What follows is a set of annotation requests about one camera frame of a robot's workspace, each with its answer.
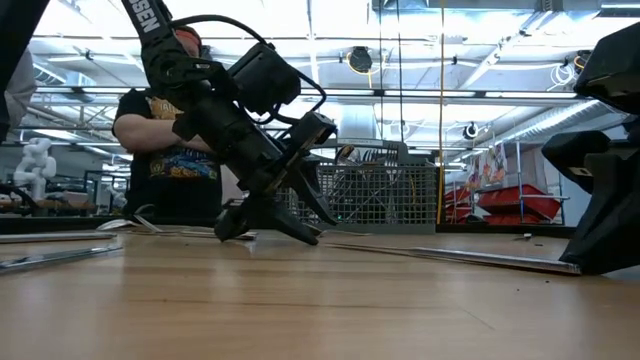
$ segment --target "industrial warehouse ceiling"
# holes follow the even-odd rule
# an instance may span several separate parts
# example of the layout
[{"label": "industrial warehouse ceiling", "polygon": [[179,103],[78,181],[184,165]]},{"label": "industrial warehouse ceiling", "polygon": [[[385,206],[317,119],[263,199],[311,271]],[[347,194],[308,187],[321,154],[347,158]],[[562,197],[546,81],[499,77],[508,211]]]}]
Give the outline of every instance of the industrial warehouse ceiling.
[{"label": "industrial warehouse ceiling", "polygon": [[[562,93],[570,92],[577,78],[574,65],[577,52],[591,50],[602,37],[637,22],[634,9],[640,7],[640,2],[630,1],[448,0],[443,28],[440,3],[427,0],[385,0],[381,4],[378,0],[165,0],[165,3],[174,18],[220,14],[240,20],[273,42],[292,66],[326,89],[344,90],[345,95],[349,91],[353,95],[378,89],[386,90],[384,95],[391,95],[393,90],[395,95],[404,95],[406,91],[406,97],[379,96],[380,92],[374,96],[372,91],[357,99],[329,98],[322,112],[337,123],[355,123],[355,109],[360,114],[355,116],[358,121],[363,117],[375,121],[379,131],[368,136],[405,140],[413,145],[437,144],[440,120],[437,95],[421,96],[420,91],[439,90],[441,82],[444,83],[452,94],[443,111],[444,140],[448,146],[469,145],[462,138],[461,129],[471,122],[483,130],[471,142],[474,145],[499,139],[517,126],[522,133],[522,129],[528,129],[524,125],[532,119],[549,124],[550,120],[544,117],[546,112],[575,106],[563,103]],[[194,27],[211,48],[214,60],[225,65],[233,64],[255,43],[230,25],[206,23]],[[441,79],[443,30],[445,66]],[[373,62],[364,74],[349,64],[354,47],[366,47]],[[100,129],[108,128],[113,120],[117,93],[147,85],[139,59],[139,41],[120,0],[51,0],[30,49],[35,55],[36,70],[57,74],[53,80],[51,76],[41,78],[42,85],[123,89],[111,97],[102,97],[108,98],[106,102],[96,100],[102,99],[100,94],[78,101],[69,100],[71,96],[39,94],[34,97],[32,114],[40,111],[41,116],[38,121],[32,119],[32,125],[46,124],[42,122],[45,119],[103,131]],[[515,95],[463,101],[466,95],[457,96],[455,91],[517,91],[525,95],[520,96],[521,101],[513,101]],[[540,102],[539,94],[527,95],[528,92],[556,94],[554,99],[559,100]],[[313,99],[301,97],[283,113],[304,113],[309,107],[307,100]],[[67,106],[70,101],[76,101],[74,107]],[[56,120],[52,114],[60,114],[63,119]],[[552,125],[562,122],[558,119],[554,117]],[[608,121],[600,125],[595,122],[594,126],[609,126],[611,120]],[[107,131],[81,135],[99,141],[114,140]],[[104,149],[115,151],[112,147]]]}]

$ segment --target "red container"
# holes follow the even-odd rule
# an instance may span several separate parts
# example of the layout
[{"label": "red container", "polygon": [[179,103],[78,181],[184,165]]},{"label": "red container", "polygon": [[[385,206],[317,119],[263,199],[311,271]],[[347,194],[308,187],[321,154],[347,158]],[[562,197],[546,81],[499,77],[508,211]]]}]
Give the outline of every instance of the red container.
[{"label": "red container", "polygon": [[[522,195],[547,195],[532,185],[522,186]],[[491,190],[482,193],[478,206],[493,215],[518,215],[520,222],[520,199],[518,187]],[[560,209],[560,202],[548,198],[525,198],[524,214],[535,216],[541,220],[551,220]]]},{"label": "red container", "polygon": [[452,221],[453,210],[454,210],[453,204],[448,205],[446,207],[447,223],[449,224],[451,224],[452,222],[454,223],[464,222],[464,219],[467,217],[467,215],[471,213],[471,207],[469,206],[469,203],[459,203],[458,206],[455,208],[456,219],[455,221]]},{"label": "red container", "polygon": [[[457,202],[464,201],[469,197],[469,195],[471,195],[471,193],[469,192],[469,189],[467,189],[464,186],[458,187],[455,193],[456,193],[455,197],[457,198]],[[444,195],[444,202],[445,203],[453,202],[453,190],[449,191]]]}]

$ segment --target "white humanoid robot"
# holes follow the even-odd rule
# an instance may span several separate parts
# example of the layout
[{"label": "white humanoid robot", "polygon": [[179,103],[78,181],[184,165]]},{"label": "white humanoid robot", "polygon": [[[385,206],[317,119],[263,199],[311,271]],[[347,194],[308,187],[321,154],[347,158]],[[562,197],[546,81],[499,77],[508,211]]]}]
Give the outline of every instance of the white humanoid robot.
[{"label": "white humanoid robot", "polygon": [[113,204],[116,207],[122,208],[126,205],[127,199],[125,198],[123,192],[114,189],[111,185],[107,186],[107,191],[111,194],[111,196],[113,196]]},{"label": "white humanoid robot", "polygon": [[22,161],[13,173],[16,186],[31,185],[31,197],[35,201],[44,199],[47,179],[56,175],[56,159],[49,156],[50,147],[49,139],[29,140],[29,144],[22,149]]}]

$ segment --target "robotic arm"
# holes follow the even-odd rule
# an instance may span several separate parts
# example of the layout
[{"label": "robotic arm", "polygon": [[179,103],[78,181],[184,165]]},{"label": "robotic arm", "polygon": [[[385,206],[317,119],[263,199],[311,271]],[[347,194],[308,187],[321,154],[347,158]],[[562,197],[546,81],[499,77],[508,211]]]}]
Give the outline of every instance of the robotic arm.
[{"label": "robotic arm", "polygon": [[[318,185],[317,160],[309,149],[322,144],[336,127],[315,110],[326,93],[312,80],[288,65],[272,44],[236,20],[201,15],[171,20],[161,0],[123,0],[142,44],[141,57],[149,85],[184,111],[174,132],[185,140],[196,134],[209,145],[221,164],[239,179],[238,187],[249,196],[237,207],[225,210],[215,227],[221,240],[250,228],[275,228],[311,245],[318,243],[312,231],[275,200],[282,186],[291,187],[323,221],[336,224]],[[190,57],[173,28],[202,21],[220,21],[239,27],[256,38],[253,46],[229,70],[222,64]],[[300,95],[300,79],[322,95],[301,119],[278,114],[282,104]],[[257,122],[248,112],[269,114]],[[257,125],[273,119],[291,125],[276,139]]]}]

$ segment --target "wooden table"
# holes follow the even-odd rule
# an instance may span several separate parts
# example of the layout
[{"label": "wooden table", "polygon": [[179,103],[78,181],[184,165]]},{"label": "wooden table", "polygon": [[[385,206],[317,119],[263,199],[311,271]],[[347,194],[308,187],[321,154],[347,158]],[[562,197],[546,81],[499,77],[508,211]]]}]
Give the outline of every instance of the wooden table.
[{"label": "wooden table", "polygon": [[[323,241],[556,257],[510,235]],[[0,358],[637,359],[640,271],[562,277],[257,242],[123,235],[120,254],[0,276]],[[2,245],[2,257],[105,241]]]}]

